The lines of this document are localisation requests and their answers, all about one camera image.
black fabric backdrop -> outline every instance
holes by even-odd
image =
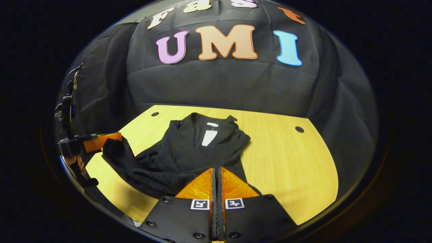
[[[367,170],[378,139],[377,107],[368,78],[349,50],[307,15],[289,6],[256,2],[258,7],[249,9],[236,8],[230,0],[211,1],[207,10],[184,13],[189,3],[184,1],[150,30],[151,17],[108,28],[72,65],[84,63],[76,95],[77,131],[118,131],[154,104],[306,117],[332,154],[339,177],[338,197],[342,196]],[[306,25],[277,7],[299,14]],[[236,59],[234,48],[227,58],[220,54],[208,61],[197,58],[201,38],[196,28],[214,25],[227,35],[236,24],[255,27],[252,39],[257,59]],[[184,30],[189,31],[185,57],[176,64],[161,63],[156,41],[171,36],[168,52],[174,54],[177,42],[172,36]],[[276,59],[281,50],[275,30],[298,37],[302,66]]]

table surface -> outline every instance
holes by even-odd
[[[338,177],[331,154],[307,118],[194,106],[155,105],[120,130],[135,155],[160,141],[171,120],[193,112],[237,119],[251,137],[241,156],[248,183],[273,194],[296,224],[311,219],[336,199]],[[295,128],[301,127],[304,132]],[[116,207],[142,223],[158,201],[127,184],[97,153],[86,169]]]

hand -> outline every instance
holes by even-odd
[[[66,162],[66,164],[68,166],[71,166],[73,163],[78,161],[78,167],[81,170],[81,175],[83,175],[83,176],[86,175],[86,170],[84,169],[84,162],[81,159],[81,156],[77,155],[77,156],[73,156],[73,157],[65,157],[64,161]]]

clothing tag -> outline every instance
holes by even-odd
[[[207,130],[205,135],[204,135],[204,139],[201,145],[206,146],[210,144],[211,141],[213,141],[213,139],[216,137],[217,131],[210,131]]]
[[[212,127],[219,127],[218,124],[213,123],[213,122],[208,122],[207,125],[212,126]]]

black garment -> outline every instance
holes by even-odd
[[[162,140],[136,157],[125,138],[123,142],[108,139],[103,158],[123,180],[154,198],[175,196],[210,167],[224,166],[246,182],[240,155],[250,137],[238,128],[236,120],[192,113],[181,121],[171,121]],[[211,130],[217,134],[203,146],[205,133]]]

